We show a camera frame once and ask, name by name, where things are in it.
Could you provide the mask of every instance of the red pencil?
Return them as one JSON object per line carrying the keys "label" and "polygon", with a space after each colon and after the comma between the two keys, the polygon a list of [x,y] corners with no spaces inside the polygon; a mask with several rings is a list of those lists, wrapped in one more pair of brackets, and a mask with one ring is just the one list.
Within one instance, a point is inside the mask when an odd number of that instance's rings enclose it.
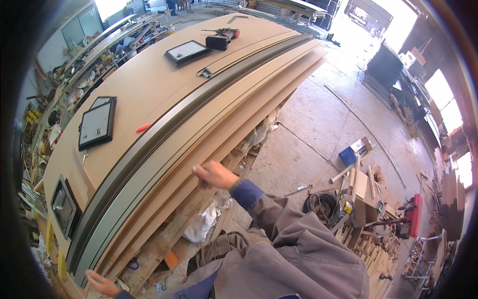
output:
{"label": "red pencil", "polygon": [[150,125],[151,124],[147,124],[145,126],[142,126],[141,128],[136,129],[136,133],[139,133],[141,131],[144,131],[144,130],[148,129]]}

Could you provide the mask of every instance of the white plastic bag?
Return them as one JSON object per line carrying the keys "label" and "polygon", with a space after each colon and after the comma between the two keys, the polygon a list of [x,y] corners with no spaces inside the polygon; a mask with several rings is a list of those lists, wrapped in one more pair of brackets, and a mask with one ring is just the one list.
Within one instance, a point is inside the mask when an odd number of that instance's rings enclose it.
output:
{"label": "white plastic bag", "polygon": [[204,242],[207,232],[216,224],[221,212],[232,207],[232,197],[229,195],[229,192],[220,190],[213,196],[214,199],[209,207],[199,213],[183,233],[183,237],[193,243]]}

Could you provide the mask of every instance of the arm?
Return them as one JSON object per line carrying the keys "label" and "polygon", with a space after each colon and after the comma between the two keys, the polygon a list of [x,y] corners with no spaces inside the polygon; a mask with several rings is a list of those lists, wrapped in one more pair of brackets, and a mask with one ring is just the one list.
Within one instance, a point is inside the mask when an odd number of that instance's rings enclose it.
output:
{"label": "arm", "polygon": [[297,246],[303,254],[362,265],[360,259],[339,242],[314,213],[298,211],[289,199],[266,195],[251,181],[240,180],[215,161],[203,167],[195,166],[193,172],[200,178],[200,186],[228,189],[264,229],[274,247]]}
{"label": "arm", "polygon": [[86,270],[85,275],[91,288],[103,295],[114,299],[134,299],[127,291],[120,289],[112,281],[107,280],[93,270]]}

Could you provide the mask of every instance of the workshop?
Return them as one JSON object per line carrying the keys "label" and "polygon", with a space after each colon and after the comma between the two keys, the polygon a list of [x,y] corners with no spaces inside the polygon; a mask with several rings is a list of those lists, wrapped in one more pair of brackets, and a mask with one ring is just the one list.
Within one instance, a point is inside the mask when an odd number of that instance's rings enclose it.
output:
{"label": "workshop", "polygon": [[471,298],[477,41],[445,2],[42,6],[1,163],[29,292]]}

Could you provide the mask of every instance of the blue box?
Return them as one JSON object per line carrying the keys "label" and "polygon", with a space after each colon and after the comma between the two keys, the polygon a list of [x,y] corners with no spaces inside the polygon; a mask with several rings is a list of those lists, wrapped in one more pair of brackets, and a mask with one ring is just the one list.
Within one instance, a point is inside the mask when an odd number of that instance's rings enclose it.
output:
{"label": "blue box", "polygon": [[345,167],[354,164],[357,162],[357,156],[355,155],[354,150],[349,146],[342,152],[338,154],[342,162],[344,162]]}

